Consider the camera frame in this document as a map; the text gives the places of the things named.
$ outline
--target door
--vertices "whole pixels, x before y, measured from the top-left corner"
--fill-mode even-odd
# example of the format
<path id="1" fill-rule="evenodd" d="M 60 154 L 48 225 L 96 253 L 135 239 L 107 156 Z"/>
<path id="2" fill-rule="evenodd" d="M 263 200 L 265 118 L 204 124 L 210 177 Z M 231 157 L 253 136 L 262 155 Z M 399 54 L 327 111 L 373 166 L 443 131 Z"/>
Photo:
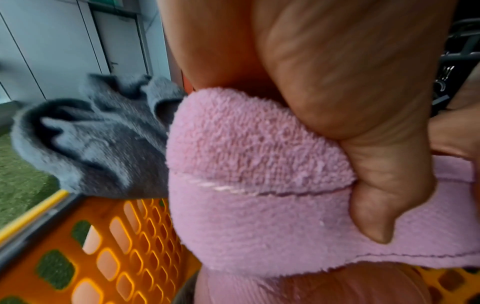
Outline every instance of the door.
<path id="1" fill-rule="evenodd" d="M 112 74 L 146 74 L 137 22 L 133 18 L 93 12 Z"/>
<path id="2" fill-rule="evenodd" d="M 81 98 L 80 81 L 100 68 L 77 2 L 0 0 L 0 12 L 45 97 Z M 9 41 L 0 38 L 2 51 L 4 43 Z M 24 100 L 3 78 L 1 83 L 13 100 Z"/>

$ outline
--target folded pink towel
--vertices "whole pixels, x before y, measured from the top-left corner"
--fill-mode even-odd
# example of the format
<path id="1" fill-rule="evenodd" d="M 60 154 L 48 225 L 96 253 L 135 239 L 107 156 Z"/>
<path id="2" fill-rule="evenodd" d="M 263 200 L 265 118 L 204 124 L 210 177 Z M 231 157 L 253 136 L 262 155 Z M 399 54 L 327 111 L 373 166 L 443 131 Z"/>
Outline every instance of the folded pink towel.
<path id="1" fill-rule="evenodd" d="M 275 277 L 358 261 L 480 266 L 468 161 L 434 157 L 435 195 L 380 245 L 349 217 L 356 177 L 341 148 L 273 101 L 193 93 L 175 115 L 166 158 L 175 228 L 211 270 Z"/>

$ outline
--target gray towel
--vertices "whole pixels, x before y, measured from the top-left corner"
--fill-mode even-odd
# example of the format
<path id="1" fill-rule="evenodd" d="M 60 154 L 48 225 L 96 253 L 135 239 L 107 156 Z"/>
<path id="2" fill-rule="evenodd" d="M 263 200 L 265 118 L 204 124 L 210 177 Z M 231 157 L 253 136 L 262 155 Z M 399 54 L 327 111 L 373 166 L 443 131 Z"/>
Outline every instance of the gray towel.
<path id="1" fill-rule="evenodd" d="M 17 153 L 72 193 L 109 198 L 168 196 L 169 126 L 186 93 L 165 78 L 89 75 L 85 101 L 58 99 L 17 114 Z"/>

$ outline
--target green grass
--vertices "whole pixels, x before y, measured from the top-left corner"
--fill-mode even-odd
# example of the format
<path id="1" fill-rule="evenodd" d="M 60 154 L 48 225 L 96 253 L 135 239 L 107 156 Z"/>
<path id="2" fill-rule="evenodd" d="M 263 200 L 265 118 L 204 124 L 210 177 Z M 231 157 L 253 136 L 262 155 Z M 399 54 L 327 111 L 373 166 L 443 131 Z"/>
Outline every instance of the green grass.
<path id="1" fill-rule="evenodd" d="M 0 133 L 0 228 L 59 189 L 57 179 L 22 160 Z"/>

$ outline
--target orange plastic basket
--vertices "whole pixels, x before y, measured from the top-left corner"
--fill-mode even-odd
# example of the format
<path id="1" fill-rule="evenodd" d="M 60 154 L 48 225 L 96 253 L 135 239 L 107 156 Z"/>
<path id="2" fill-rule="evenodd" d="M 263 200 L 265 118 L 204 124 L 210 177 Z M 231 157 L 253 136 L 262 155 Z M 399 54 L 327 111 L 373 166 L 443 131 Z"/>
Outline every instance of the orange plastic basket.
<path id="1" fill-rule="evenodd" d="M 0 231 L 0 304 L 170 303 L 199 268 L 166 199 L 59 191 Z"/>

